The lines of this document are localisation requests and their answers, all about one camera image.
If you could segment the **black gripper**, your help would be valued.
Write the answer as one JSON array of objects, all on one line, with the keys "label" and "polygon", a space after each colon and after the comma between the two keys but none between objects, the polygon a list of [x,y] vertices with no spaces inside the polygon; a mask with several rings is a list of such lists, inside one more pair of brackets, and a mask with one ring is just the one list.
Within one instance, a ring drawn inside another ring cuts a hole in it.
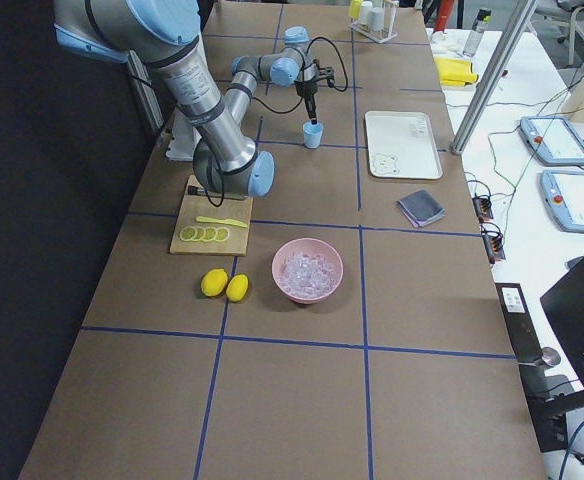
[{"label": "black gripper", "polygon": [[318,123],[315,94],[322,81],[325,81],[329,88],[333,87],[333,68],[321,67],[318,63],[312,63],[301,70],[299,77],[294,82],[297,95],[304,101],[308,120],[312,124]]}]

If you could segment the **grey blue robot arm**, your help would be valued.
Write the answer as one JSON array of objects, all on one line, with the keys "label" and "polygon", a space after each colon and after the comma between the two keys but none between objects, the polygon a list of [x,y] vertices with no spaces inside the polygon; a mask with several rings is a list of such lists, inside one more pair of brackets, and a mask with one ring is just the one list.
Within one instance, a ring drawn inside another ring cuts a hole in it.
[{"label": "grey blue robot arm", "polygon": [[263,197],[271,189],[275,162],[241,131],[258,83],[294,86],[310,122],[317,121],[318,84],[334,84],[332,68],[313,58],[303,26],[284,33],[274,54],[238,57],[233,81],[221,92],[200,51],[201,20],[195,1],[57,1],[58,43],[89,58],[123,63],[130,52],[160,75],[188,124],[201,136],[193,159],[198,182],[209,192]]}]

